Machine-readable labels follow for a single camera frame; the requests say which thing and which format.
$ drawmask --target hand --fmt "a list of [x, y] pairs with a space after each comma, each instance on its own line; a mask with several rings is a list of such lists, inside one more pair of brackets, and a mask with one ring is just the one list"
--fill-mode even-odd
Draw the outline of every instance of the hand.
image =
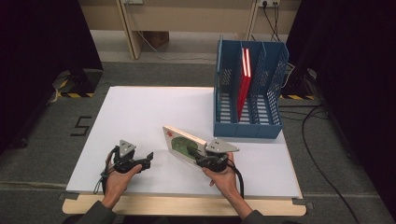
[[127, 189], [128, 183], [131, 181], [132, 177], [139, 173], [141, 169], [142, 165], [138, 164], [128, 173], [121, 174], [111, 168], [109, 170], [110, 175], [107, 179], [106, 193], [105, 198], [102, 200], [102, 205], [108, 209], [113, 209], [120, 200], [122, 193]]
[[[233, 162], [232, 152], [227, 152], [227, 157], [229, 161]], [[227, 166], [227, 168], [220, 173], [213, 172], [207, 168], [203, 168], [202, 171], [212, 179], [209, 184], [210, 187], [216, 185], [225, 198], [228, 199], [235, 193], [239, 194], [236, 188], [235, 172], [230, 167]]]

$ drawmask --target person's left hand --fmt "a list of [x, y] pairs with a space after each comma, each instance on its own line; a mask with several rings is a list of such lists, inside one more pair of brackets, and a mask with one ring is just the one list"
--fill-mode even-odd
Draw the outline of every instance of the person's left hand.
[[125, 174], [121, 174], [115, 170], [109, 170], [108, 172], [110, 175], [107, 179], [106, 193], [105, 198], [102, 200], [102, 205], [108, 209], [113, 209], [116, 203], [120, 200], [122, 193], [127, 189], [132, 177], [139, 173], [141, 169], [142, 165], [138, 164]]

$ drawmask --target gray carpet floor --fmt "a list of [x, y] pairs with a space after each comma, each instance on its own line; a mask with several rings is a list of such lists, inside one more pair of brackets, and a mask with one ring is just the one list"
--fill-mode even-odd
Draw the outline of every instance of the gray carpet floor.
[[[110, 86], [212, 87], [215, 65], [176, 63], [103, 63], [105, 72], [92, 98], [60, 97], [41, 114], [28, 147], [0, 156], [0, 223], [62, 223], [64, 193], [81, 150]], [[267, 223], [355, 223], [346, 205], [325, 181], [304, 147], [302, 124], [319, 100], [280, 100], [284, 134], [307, 206], [303, 217], [268, 217]], [[344, 195], [361, 223], [394, 223], [364, 169], [348, 157], [343, 139], [324, 107], [308, 119], [305, 138], [316, 163]], [[90, 126], [86, 135], [75, 128]]]

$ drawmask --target sleeve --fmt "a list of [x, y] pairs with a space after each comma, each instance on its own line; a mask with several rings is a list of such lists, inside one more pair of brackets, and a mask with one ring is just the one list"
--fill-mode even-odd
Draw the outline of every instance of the sleeve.
[[97, 201], [76, 224], [111, 224], [116, 214]]
[[245, 217], [243, 223], [244, 224], [265, 223], [265, 217], [259, 211], [254, 210], [247, 217]]

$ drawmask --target white tabletop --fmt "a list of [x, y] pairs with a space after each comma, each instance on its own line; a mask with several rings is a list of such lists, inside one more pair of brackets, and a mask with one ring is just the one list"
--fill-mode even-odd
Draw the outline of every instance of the white tabletop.
[[[213, 140], [213, 88], [110, 88], [66, 190], [92, 194], [106, 155], [123, 139], [137, 146], [135, 159], [154, 152], [151, 168], [134, 176], [127, 193], [220, 195], [216, 187], [209, 187], [210, 179], [199, 168], [168, 151], [164, 125]], [[277, 139], [222, 139], [240, 148], [234, 159], [246, 196], [300, 196], [282, 132]]]

